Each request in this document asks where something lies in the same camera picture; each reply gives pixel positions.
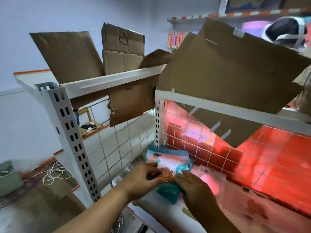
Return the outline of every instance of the white cable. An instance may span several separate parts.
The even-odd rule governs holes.
[[[43,171],[43,172],[39,172],[37,173],[36,175],[34,176],[37,176],[41,173],[45,173],[46,172],[46,175],[42,178],[42,183],[44,185],[51,185],[53,182],[54,182],[54,179],[58,178],[58,179],[61,179],[61,180],[66,180],[66,179],[69,179],[69,178],[73,178],[75,179],[69,172],[68,170],[65,168],[65,167],[59,167],[59,166],[62,166],[62,164],[60,162],[56,162],[53,164],[52,168],[47,170],[47,171]],[[57,176],[53,176],[53,172],[60,172],[58,173]],[[67,178],[61,178],[60,176],[64,173],[64,172],[67,172],[68,176]]]

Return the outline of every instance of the wet wipes package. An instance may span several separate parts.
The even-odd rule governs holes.
[[[148,163],[158,163],[158,168],[162,170],[160,177],[165,179],[157,192],[170,203],[175,204],[182,190],[174,182],[173,177],[182,170],[190,171],[193,159],[189,158],[188,151],[157,148],[151,145],[148,146],[146,157]]]

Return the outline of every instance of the hand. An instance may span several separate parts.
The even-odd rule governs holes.
[[[157,177],[161,173],[157,165],[146,163],[135,166],[115,188],[125,193],[128,202],[142,198],[163,182],[161,177]],[[154,179],[147,180],[147,175]]]
[[[175,182],[184,189],[182,193],[185,204],[191,214],[201,223],[206,218],[221,212],[212,190],[199,177],[182,170],[183,174],[174,177]]]

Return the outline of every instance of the cardboard box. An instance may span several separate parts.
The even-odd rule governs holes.
[[[159,90],[278,113],[302,90],[292,81],[311,60],[295,51],[207,19],[186,50],[182,45],[159,76]],[[182,108],[190,112],[193,106]],[[198,109],[193,116],[238,147],[262,125]]]
[[[166,64],[173,53],[156,50],[146,57],[145,36],[104,23],[103,62],[88,32],[31,33],[59,83]],[[109,96],[110,124],[117,125],[155,107],[157,75],[70,99],[74,109]]]

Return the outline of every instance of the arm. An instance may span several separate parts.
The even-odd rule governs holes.
[[[188,171],[177,174],[174,180],[183,188],[185,204],[208,233],[240,233],[220,210],[212,190],[204,181]]]
[[[147,174],[161,172],[156,166],[156,163],[149,163],[134,167],[116,187],[54,233],[109,233],[128,203],[140,199],[162,183],[161,178],[146,180]]]

